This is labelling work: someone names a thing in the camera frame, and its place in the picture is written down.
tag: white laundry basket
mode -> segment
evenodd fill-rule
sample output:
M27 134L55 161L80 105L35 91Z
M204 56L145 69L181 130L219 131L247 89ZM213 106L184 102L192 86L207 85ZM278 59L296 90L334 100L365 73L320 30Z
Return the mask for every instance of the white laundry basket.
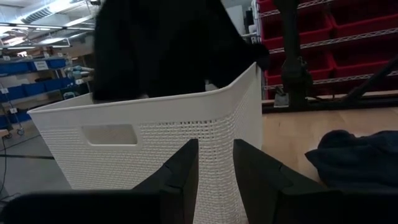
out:
M219 90L99 105L83 95L28 113L73 189L131 189L189 139L199 139L194 222L246 222L233 140L261 148L255 63Z

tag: wall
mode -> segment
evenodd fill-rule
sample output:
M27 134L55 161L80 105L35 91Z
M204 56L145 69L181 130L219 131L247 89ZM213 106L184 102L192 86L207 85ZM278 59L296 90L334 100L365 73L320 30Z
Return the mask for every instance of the wall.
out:
M94 37L89 36L85 37L84 41L73 41L72 47L62 48L62 49L54 49L54 53L61 52L63 54L68 54L70 57L79 57L86 54L93 53L93 44L94 44Z

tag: black fabric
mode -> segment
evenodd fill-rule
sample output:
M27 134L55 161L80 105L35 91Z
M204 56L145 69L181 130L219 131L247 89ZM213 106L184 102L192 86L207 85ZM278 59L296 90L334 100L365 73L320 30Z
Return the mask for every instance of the black fabric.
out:
M268 50L245 43L219 0L106 1L96 18L94 100L222 88Z

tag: blue fabric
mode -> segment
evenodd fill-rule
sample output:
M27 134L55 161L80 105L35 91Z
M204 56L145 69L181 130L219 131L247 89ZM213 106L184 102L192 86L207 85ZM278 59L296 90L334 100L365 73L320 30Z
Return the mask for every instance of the blue fabric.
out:
M329 187L398 188L398 131L360 138L347 131L332 131L306 157Z

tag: basket handle hole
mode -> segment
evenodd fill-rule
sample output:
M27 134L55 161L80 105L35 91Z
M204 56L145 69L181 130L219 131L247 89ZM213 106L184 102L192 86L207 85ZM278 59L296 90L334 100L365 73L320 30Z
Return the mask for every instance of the basket handle hole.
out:
M96 145L136 145L137 135L130 124L81 127L88 143Z

